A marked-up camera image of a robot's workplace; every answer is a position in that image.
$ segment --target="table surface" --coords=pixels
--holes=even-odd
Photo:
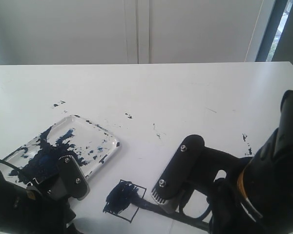
[[[71,202],[80,231],[206,233],[141,209],[131,224],[102,209],[120,179],[146,187],[152,201],[151,188],[188,135],[237,157],[250,147],[255,153],[278,127],[288,89],[288,62],[0,66],[0,158],[63,117],[80,115],[121,142],[90,180],[90,194]],[[54,108],[60,100],[65,104]],[[205,198],[195,194],[189,204],[186,213],[199,215]]]

